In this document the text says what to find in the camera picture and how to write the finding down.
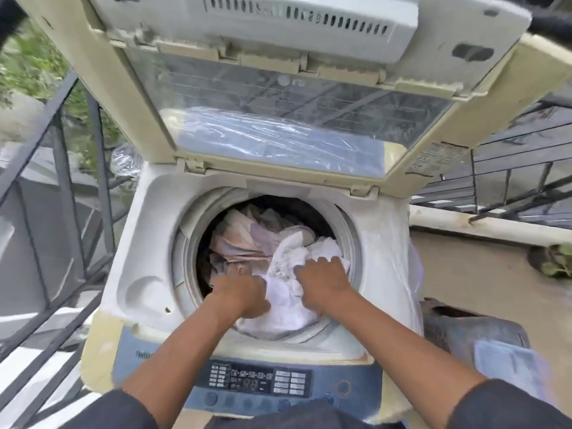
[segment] white garment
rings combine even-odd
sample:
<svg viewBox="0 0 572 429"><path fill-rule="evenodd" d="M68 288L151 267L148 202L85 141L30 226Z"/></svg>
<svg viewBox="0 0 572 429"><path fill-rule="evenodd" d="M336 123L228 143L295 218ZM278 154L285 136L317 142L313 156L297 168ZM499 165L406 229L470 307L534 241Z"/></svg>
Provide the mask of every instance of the white garment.
<svg viewBox="0 0 572 429"><path fill-rule="evenodd" d="M263 340L277 340L286 334L300 330L318 321L318 315L302 305L302 286L296 280L294 267L306 260L339 257L346 273L349 261L343 259L341 250L332 238L320 239L304 247L304 234L298 231L285 238L272 256L266 280L266 299L271 308L255 319L239 319L236 328L243 333Z"/></svg>

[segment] control panel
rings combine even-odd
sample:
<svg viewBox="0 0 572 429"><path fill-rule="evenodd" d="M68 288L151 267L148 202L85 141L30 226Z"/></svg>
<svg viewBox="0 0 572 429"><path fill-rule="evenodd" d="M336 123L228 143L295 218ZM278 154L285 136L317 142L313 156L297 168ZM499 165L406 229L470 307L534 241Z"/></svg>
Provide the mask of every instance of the control panel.
<svg viewBox="0 0 572 429"><path fill-rule="evenodd" d="M158 347L157 343L136 338L125 327L111 375L115 385L120 386ZM378 364L284 365L212 358L199 374L185 408L257 416L314 399L327 399L340 410L366 420L381 407L382 368Z"/></svg>

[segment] beige floor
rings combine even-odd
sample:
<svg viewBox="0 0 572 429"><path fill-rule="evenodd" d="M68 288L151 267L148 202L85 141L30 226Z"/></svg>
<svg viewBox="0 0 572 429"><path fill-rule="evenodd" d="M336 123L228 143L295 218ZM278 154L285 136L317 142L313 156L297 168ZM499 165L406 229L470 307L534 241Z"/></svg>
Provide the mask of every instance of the beige floor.
<svg viewBox="0 0 572 429"><path fill-rule="evenodd" d="M542 276L521 248L412 232L425 296L521 324L548 361L557 406L572 416L572 282Z"/></svg>

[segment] sticker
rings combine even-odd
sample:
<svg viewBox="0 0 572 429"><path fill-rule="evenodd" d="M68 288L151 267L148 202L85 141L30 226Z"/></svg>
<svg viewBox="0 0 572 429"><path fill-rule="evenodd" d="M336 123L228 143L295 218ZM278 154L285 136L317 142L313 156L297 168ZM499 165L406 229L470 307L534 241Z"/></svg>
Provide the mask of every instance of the sticker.
<svg viewBox="0 0 572 429"><path fill-rule="evenodd" d="M468 147L457 146L450 143L432 143L428 149L422 151L409 165L405 174L418 174L419 176L433 177L441 174L448 166L461 158L468 151Z"/></svg>

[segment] washing machine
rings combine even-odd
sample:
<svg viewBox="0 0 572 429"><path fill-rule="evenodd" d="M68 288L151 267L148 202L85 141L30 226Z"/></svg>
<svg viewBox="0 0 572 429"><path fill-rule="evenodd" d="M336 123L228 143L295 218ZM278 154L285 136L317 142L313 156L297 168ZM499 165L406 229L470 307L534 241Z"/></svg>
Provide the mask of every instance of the washing machine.
<svg viewBox="0 0 572 429"><path fill-rule="evenodd" d="M530 13L503 0L18 2L145 160L82 356L98 392L201 304L197 257L245 202L317 220L356 290L421 334L411 195L572 72L570 52L528 34ZM322 317L278 340L229 330L181 416L321 397L372 423L410 407Z"/></svg>

